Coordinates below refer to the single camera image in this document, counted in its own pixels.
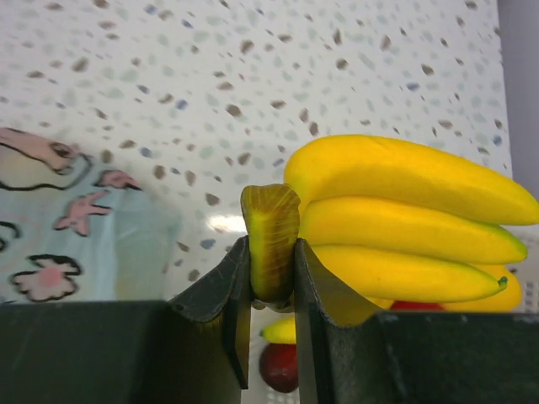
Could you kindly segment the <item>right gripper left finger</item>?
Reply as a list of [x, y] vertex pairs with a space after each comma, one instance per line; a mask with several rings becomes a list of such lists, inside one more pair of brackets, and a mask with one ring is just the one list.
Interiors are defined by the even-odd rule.
[[248, 239], [172, 300], [5, 305], [4, 403], [238, 403], [248, 386]]

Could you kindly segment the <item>blue printed plastic bag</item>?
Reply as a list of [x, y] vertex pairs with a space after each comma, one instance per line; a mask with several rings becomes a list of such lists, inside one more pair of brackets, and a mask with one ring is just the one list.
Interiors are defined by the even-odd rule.
[[1, 302], [154, 300], [179, 217], [129, 173], [1, 130]]

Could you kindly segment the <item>large yellow banana bunch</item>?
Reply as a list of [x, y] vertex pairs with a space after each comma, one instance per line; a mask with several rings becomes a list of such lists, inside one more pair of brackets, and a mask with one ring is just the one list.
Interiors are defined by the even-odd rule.
[[293, 293], [294, 248], [364, 297], [438, 303], [447, 310], [510, 311], [526, 259], [512, 226], [538, 222], [537, 200], [487, 167], [392, 138], [341, 135], [294, 152], [281, 183], [241, 194], [251, 287], [282, 305]]

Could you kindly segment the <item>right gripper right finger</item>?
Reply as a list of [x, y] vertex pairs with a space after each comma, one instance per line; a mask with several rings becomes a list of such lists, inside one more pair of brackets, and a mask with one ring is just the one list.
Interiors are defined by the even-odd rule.
[[384, 311], [295, 246], [303, 403], [535, 403], [538, 317]]

